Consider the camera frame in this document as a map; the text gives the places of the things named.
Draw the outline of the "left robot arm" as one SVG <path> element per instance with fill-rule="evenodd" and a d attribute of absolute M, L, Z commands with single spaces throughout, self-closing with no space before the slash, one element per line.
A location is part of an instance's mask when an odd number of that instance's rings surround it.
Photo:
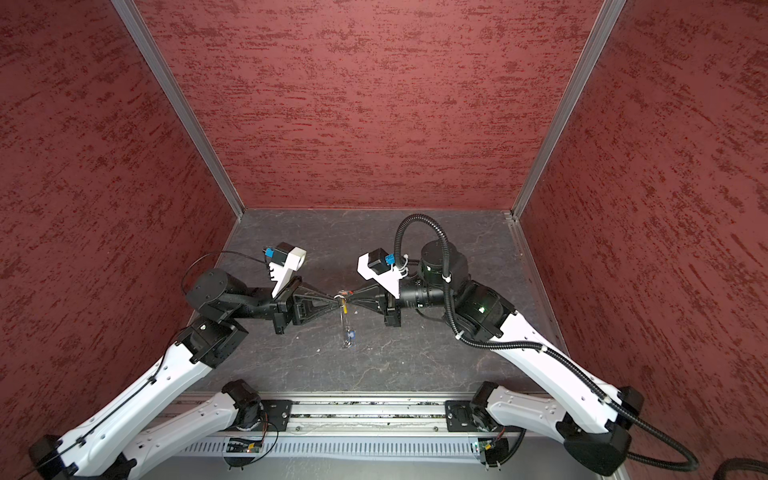
<path fill-rule="evenodd" d="M 340 305 L 292 274 L 274 281 L 276 291 L 251 288 L 222 269 L 203 273 L 186 294 L 198 314 L 193 322 L 107 406 L 61 436 L 36 441 L 29 449 L 34 472 L 44 479 L 138 479 L 214 432 L 233 427 L 265 435 L 273 417 L 243 380 L 158 427 L 149 424 L 235 351 L 248 334 L 241 320 L 268 320 L 281 334 Z"/>

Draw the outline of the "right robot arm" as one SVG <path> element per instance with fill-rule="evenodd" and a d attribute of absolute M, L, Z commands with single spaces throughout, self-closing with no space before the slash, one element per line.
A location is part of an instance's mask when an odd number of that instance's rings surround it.
<path fill-rule="evenodd" d="M 484 382 L 472 400 L 476 422 L 547 436 L 562 443 L 572 458 L 592 472 L 614 474 L 628 458 L 633 423 L 608 403 L 614 400 L 637 415 L 644 403 L 642 394 L 630 386 L 617 388 L 569 363 L 510 301 L 470 277 L 467 259 L 456 247 L 449 252 L 454 316 L 461 338 L 494 344 L 494 353 L 549 395 L 546 400 L 535 399 Z M 376 249 L 359 257 L 357 271 L 366 283 L 349 296 L 349 302 L 382 314 L 388 326 L 399 325 L 405 308 L 445 303 L 438 241 L 425 244 L 420 260 L 401 270 L 396 269 L 393 255 Z"/>

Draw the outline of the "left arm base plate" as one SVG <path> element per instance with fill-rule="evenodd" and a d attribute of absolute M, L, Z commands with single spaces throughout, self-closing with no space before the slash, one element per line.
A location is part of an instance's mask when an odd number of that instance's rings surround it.
<path fill-rule="evenodd" d="M 233 427 L 243 432 L 264 432 L 274 426 L 284 432 L 291 416 L 294 402 L 288 399 L 250 402 L 238 410 Z"/>

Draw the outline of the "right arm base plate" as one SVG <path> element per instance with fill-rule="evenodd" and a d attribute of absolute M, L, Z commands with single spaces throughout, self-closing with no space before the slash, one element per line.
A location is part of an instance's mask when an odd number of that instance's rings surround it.
<path fill-rule="evenodd" d="M 470 401 L 447 400 L 444 408 L 449 432 L 496 432 L 499 428 L 484 408 Z"/>

